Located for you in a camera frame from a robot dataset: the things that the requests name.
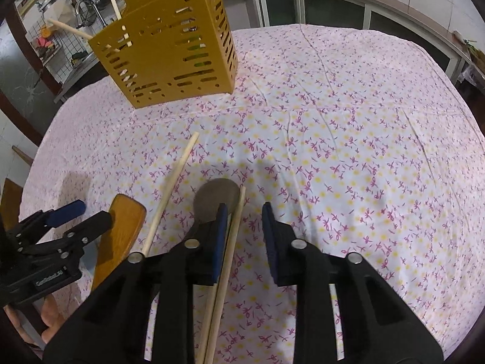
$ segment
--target wooden stick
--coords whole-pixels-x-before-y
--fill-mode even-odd
[[[111,0],[111,5],[113,5],[113,9],[115,10],[115,15],[117,20],[120,20],[121,14],[120,14],[120,10],[118,9],[118,4],[116,3],[116,0]]]
[[[227,217],[226,241],[224,242],[224,253],[226,252],[227,238],[229,237],[229,230],[231,227],[231,215]],[[199,349],[197,350],[196,364],[204,364],[204,359],[207,351],[207,340],[209,339],[210,324],[212,322],[212,314],[214,313],[215,296],[217,294],[218,281],[213,286],[209,287],[209,296],[207,297],[206,311],[204,312],[204,320],[202,321],[202,329],[200,330]]]
[[[142,253],[145,257],[149,255],[150,247],[153,242],[153,238],[155,237],[155,233],[157,232],[158,225],[160,224],[160,220],[162,219],[163,212],[165,212],[165,208],[167,207],[168,200],[172,195],[172,191],[179,179],[179,175],[182,172],[187,159],[189,158],[190,152],[193,146],[196,144],[197,139],[199,138],[199,133],[196,132],[190,138],[185,151],[182,154],[182,157],[179,159],[177,165],[175,166],[174,171],[170,175],[170,178],[167,183],[164,183],[160,188],[160,191],[163,191],[162,199],[158,204],[157,210],[155,212],[155,216],[153,216],[152,224],[150,225],[150,230],[148,235],[146,236],[145,243],[143,244]]]
[[[89,34],[86,34],[85,32],[83,31],[80,31],[78,29],[75,29],[74,27],[71,27],[65,23],[62,23],[62,22],[59,22],[57,20],[54,20],[54,19],[47,19],[48,22],[52,23],[53,25],[56,25],[57,27],[59,27],[60,29],[63,29],[65,31],[69,31],[73,34],[76,34],[76,35],[79,35],[80,37],[83,37],[87,40],[90,40],[91,38],[93,38],[92,35],[89,35]]]
[[[205,364],[212,364],[215,354],[215,345],[217,336],[219,334],[219,326],[222,317],[222,308],[224,307],[224,300],[226,298],[227,284],[229,283],[229,275],[231,272],[232,258],[234,257],[234,249],[236,248],[236,240],[238,238],[239,224],[243,214],[244,200],[246,195],[246,188],[241,187],[241,194],[239,195],[239,204],[234,214],[234,219],[231,223],[229,237],[227,238],[227,248],[224,254],[224,262],[222,263],[221,277],[217,286],[217,294],[215,299],[214,313],[212,315],[212,322],[210,322],[209,340],[207,343],[207,352],[205,357]]]

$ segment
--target screw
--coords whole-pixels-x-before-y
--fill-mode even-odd
[[[185,241],[185,247],[187,249],[197,249],[199,245],[200,245],[200,242],[194,238],[191,238]]]
[[[362,256],[358,253],[349,253],[347,258],[349,259],[349,261],[353,264],[359,264],[362,262]]]
[[[130,253],[128,256],[128,262],[132,264],[137,264],[143,259],[144,259],[144,255],[140,252],[133,252],[133,253]]]
[[[305,249],[306,241],[302,239],[294,239],[292,240],[292,247],[294,247],[295,249]]]

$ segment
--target plastic basket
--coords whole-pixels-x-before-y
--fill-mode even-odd
[[[135,108],[233,92],[238,61],[222,0],[126,1],[89,44]]]

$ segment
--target floral tablecloth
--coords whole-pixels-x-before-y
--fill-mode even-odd
[[[295,289],[270,277],[265,201],[324,252],[362,253],[448,356],[485,304],[485,141],[465,102],[423,49],[379,32],[290,25],[234,41],[233,94],[135,110],[107,77],[69,99],[38,150],[21,217],[77,198],[87,217],[125,193],[147,208],[139,250],[159,188],[198,131],[151,254],[183,238],[204,182],[247,187],[215,362],[293,356]],[[84,270],[56,293],[66,315],[91,280]],[[195,293],[196,344],[206,291]]]

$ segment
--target pink flower pattern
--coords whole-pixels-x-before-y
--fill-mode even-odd
[[[160,187],[198,131],[151,254],[183,238],[204,182],[247,187],[215,362],[293,357],[295,288],[270,277],[265,201],[322,251],[361,253],[448,356],[485,305],[485,141],[463,99],[423,49],[379,32],[290,25],[235,31],[234,41],[233,94],[135,110],[108,77],[69,99],[38,150],[21,217],[77,198],[87,217],[125,193],[147,208],[139,250]],[[64,314],[91,281],[84,269],[56,293]],[[206,291],[195,289],[196,344]]]

